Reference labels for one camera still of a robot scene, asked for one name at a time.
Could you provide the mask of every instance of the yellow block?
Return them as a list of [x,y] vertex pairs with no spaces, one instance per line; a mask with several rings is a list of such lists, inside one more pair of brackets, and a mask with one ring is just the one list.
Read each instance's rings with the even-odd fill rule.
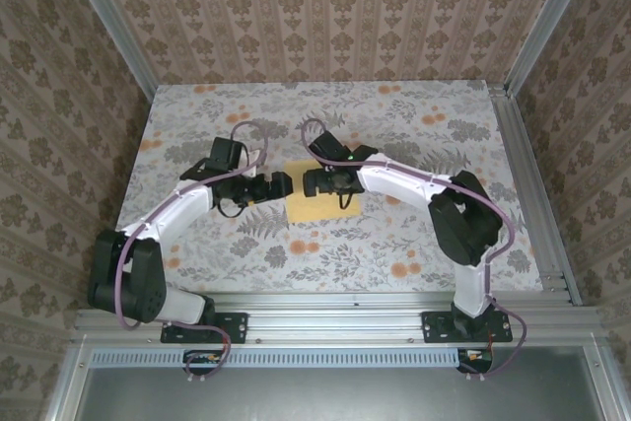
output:
[[294,192],[287,196],[287,219],[290,224],[298,222],[321,221],[324,219],[337,219],[340,217],[352,217],[362,214],[358,196],[353,196],[350,205],[346,209],[339,208],[337,194],[318,194],[314,197],[305,197],[303,191],[303,175],[307,170],[319,168],[316,160],[301,160],[285,164],[285,173],[292,178]]

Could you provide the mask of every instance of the metal strip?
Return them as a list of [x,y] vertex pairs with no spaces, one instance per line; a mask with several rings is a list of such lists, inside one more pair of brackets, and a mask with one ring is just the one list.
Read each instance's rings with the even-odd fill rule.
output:
[[[90,369],[183,368],[186,349],[96,349]],[[191,364],[192,368],[206,367]],[[261,349],[235,347],[225,368],[457,367],[457,349]]]
[[528,73],[554,32],[569,3],[570,0],[546,0],[543,4],[541,12],[506,78],[507,90],[512,95],[516,96],[520,91]]
[[129,66],[143,93],[152,102],[158,88],[158,77],[147,62],[142,45],[129,30],[124,16],[119,12],[112,0],[90,0],[93,8],[99,14],[107,32],[113,39],[118,51]]
[[563,272],[572,303],[581,305],[579,288],[556,226],[517,101],[514,97],[496,98],[493,100],[493,107],[522,203],[535,258],[540,266],[552,265],[551,268]]
[[[452,293],[433,295],[426,302],[422,294],[404,295],[250,295],[214,296],[217,311],[249,314],[244,346],[256,350],[268,348],[403,348],[458,347],[462,344],[426,344],[420,314],[446,311]],[[545,303],[550,296],[561,297]],[[583,346],[592,342],[592,334],[604,338],[596,308],[573,307],[565,291],[539,292],[529,298],[501,297],[507,308],[522,316],[528,325],[528,345]],[[512,320],[514,345],[522,334]],[[160,344],[161,326],[143,324],[137,330],[119,330],[109,313],[85,310],[76,321],[77,338],[71,344],[93,347],[140,348]],[[174,345],[174,348],[208,348],[200,345]]]
[[611,349],[594,341],[584,351],[604,419],[630,420],[631,403]]
[[88,377],[92,347],[69,348],[64,360],[46,421],[74,421]]

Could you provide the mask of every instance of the vent slot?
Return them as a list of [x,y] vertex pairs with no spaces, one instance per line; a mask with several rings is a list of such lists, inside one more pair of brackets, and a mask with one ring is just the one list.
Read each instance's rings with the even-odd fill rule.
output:
[[[96,349],[91,369],[183,367],[185,349]],[[191,364],[202,367],[203,364]],[[226,368],[457,367],[457,349],[251,349],[235,347]]]

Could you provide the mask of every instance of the floral tabletop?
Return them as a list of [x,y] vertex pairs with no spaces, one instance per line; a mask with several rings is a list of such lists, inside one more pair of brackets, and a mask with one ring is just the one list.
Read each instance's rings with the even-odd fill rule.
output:
[[[496,290],[541,288],[493,106],[483,81],[161,86],[139,148],[119,228],[151,210],[177,177],[249,119],[270,137],[263,172],[309,158],[300,124],[323,120],[351,149],[372,145],[404,164],[480,178],[511,217],[515,245],[492,270]],[[260,132],[237,137],[260,148]],[[453,263],[439,249],[429,212],[364,193],[356,217],[289,224],[285,201],[217,210],[198,219],[163,255],[170,283],[192,291],[415,292],[454,288]],[[506,238],[503,228],[500,243]]]

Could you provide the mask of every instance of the wall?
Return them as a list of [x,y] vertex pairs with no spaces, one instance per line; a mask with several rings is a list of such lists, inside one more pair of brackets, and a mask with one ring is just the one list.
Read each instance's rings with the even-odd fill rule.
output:
[[503,82],[544,0],[113,0],[163,84]]
[[88,0],[0,0],[0,419],[45,408],[146,100]]
[[631,385],[631,0],[572,0],[518,103],[583,296]]

